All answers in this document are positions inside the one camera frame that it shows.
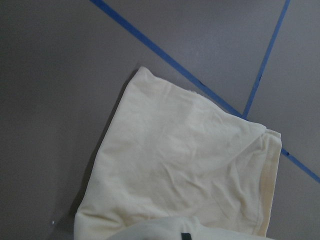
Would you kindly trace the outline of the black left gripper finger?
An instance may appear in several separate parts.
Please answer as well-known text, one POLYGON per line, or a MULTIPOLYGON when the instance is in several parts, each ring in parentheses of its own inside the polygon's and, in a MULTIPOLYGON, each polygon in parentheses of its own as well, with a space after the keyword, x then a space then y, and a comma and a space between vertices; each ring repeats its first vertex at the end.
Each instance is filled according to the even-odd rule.
POLYGON ((189 232, 182 232, 180 236, 181 240, 191 240, 191 234, 189 232))

